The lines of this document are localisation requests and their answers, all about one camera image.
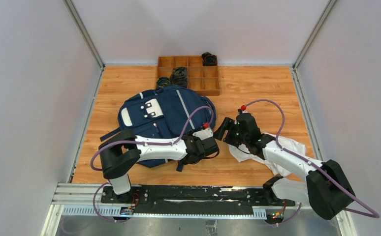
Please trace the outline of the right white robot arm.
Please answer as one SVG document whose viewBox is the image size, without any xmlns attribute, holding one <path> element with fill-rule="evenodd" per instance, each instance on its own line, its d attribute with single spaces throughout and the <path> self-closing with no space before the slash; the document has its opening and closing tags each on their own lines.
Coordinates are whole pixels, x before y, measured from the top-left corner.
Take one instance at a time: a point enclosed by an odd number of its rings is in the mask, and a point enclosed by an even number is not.
<svg viewBox="0 0 381 236">
<path fill-rule="evenodd" d="M 301 179 L 293 181 L 277 174 L 265 182 L 263 199 L 269 205 L 281 200 L 308 204 L 318 216 L 330 220 L 353 202 L 355 193 L 336 161 L 322 162 L 285 150 L 274 136 L 260 131 L 250 113 L 225 118 L 214 137 L 236 148 L 246 147 L 244 153 L 277 164 Z"/>
</svg>

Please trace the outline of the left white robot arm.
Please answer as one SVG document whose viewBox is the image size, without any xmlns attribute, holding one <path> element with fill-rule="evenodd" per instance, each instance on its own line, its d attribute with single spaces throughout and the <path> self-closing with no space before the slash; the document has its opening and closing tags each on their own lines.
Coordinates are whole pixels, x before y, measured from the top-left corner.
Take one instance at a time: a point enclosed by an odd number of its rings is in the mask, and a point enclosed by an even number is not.
<svg viewBox="0 0 381 236">
<path fill-rule="evenodd" d="M 170 139 L 142 137 L 126 130 L 102 143 L 93 157 L 100 158 L 103 177 L 113 188 L 113 198 L 119 203 L 127 203 L 136 196 L 128 176 L 136 163 L 162 159 L 188 165 L 212 159 L 219 153 L 210 128 Z"/>
</svg>

